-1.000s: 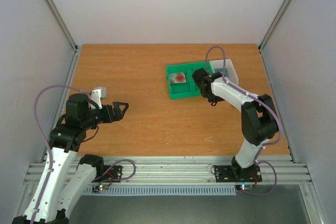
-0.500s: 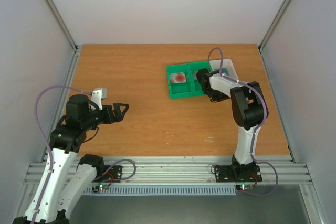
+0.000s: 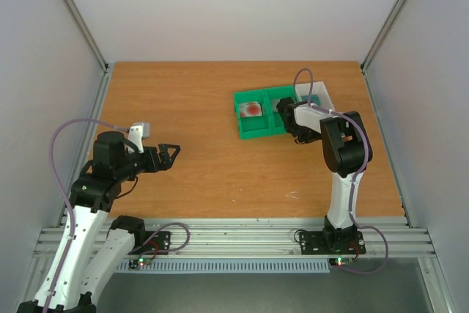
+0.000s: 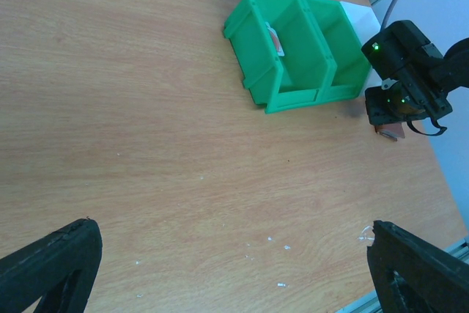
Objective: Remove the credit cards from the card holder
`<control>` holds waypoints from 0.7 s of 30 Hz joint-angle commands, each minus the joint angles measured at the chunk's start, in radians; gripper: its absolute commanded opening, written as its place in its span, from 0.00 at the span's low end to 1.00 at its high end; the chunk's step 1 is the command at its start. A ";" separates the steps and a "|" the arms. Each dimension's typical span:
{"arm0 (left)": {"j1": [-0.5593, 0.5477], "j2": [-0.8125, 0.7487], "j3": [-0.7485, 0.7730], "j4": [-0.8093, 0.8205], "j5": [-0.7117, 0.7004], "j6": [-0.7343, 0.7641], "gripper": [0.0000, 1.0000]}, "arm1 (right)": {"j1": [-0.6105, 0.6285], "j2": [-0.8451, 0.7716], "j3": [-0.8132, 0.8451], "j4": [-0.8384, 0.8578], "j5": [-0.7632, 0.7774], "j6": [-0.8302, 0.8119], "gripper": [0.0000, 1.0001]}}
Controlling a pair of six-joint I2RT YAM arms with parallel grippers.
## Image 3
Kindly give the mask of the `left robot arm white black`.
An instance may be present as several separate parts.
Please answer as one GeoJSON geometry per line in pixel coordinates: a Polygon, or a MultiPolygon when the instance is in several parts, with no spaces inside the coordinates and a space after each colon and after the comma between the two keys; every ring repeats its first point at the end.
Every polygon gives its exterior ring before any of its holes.
{"type": "Polygon", "coordinates": [[[100,133],[93,144],[93,157],[73,183],[67,200],[67,221],[51,267],[31,301],[19,312],[96,312],[97,302],[116,266],[131,253],[143,251],[151,235],[144,220],[119,216],[96,255],[92,248],[122,184],[142,173],[169,170],[180,153],[177,144],[145,147],[148,136],[143,124],[127,134],[100,133]]]}

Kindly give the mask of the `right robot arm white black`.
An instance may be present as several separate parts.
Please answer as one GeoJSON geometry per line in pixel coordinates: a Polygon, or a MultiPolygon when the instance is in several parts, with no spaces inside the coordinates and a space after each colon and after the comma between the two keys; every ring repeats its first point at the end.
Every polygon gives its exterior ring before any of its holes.
{"type": "Polygon", "coordinates": [[[358,189],[372,148],[361,116],[339,113],[307,101],[280,99],[276,105],[286,132],[297,144],[320,140],[325,164],[332,173],[330,207],[320,238],[327,252],[341,251],[358,240],[355,221],[358,189]]]}

